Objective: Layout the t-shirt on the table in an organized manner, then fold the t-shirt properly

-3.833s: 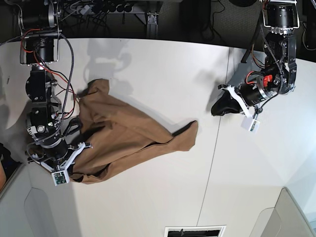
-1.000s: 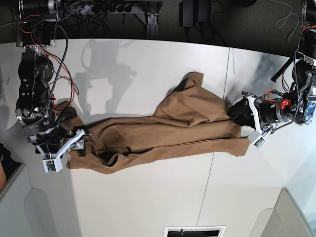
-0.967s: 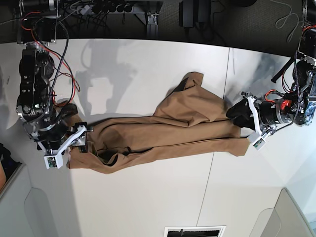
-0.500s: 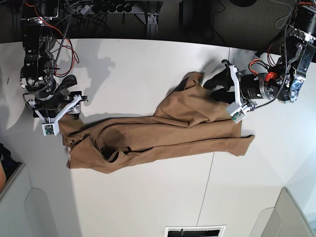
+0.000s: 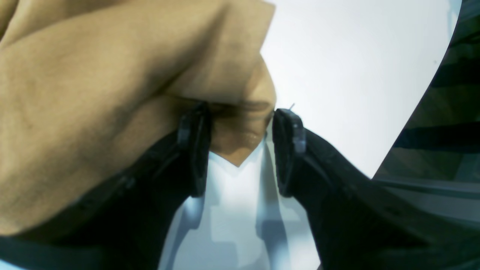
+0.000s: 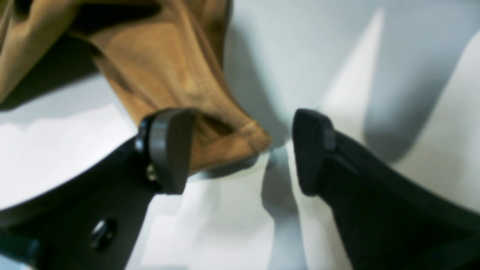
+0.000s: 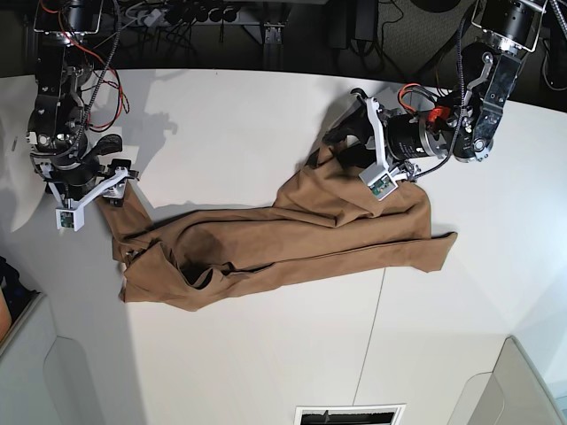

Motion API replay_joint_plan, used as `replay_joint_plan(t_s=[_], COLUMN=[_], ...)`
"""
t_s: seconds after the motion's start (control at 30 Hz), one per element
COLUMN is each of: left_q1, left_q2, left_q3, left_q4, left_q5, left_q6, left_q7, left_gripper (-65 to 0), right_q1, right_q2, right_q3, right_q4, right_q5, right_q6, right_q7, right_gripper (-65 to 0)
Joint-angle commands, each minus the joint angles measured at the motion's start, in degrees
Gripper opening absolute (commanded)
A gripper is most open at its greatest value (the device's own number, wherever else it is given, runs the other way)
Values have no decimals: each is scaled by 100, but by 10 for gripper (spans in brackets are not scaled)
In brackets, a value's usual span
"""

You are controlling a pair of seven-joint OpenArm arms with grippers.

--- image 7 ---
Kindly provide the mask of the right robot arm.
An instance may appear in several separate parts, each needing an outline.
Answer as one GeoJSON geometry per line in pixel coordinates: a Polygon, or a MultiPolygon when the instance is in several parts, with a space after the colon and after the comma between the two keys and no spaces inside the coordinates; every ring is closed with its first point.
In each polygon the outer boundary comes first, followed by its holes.
{"type": "Polygon", "coordinates": [[[104,166],[103,156],[122,150],[109,124],[95,125],[92,109],[104,84],[117,94],[116,115],[129,104],[112,66],[124,28],[117,1],[41,1],[36,7],[37,94],[27,124],[34,171],[64,207],[93,189],[114,207],[123,204],[127,182],[138,173],[127,159],[104,166]]]}

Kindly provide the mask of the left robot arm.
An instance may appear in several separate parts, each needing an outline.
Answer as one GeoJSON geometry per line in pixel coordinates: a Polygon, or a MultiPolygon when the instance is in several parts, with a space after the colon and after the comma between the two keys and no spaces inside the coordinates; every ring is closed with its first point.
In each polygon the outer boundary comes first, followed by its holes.
{"type": "Polygon", "coordinates": [[[456,48],[457,83],[447,93],[418,82],[397,92],[389,109],[362,89],[353,89],[353,111],[322,139],[328,146],[349,137],[369,152],[362,179],[383,192],[397,180],[416,181],[426,173],[419,158],[455,158],[463,163],[488,158],[527,56],[537,46],[546,12],[556,1],[477,1],[462,17],[451,45],[456,48]]]}

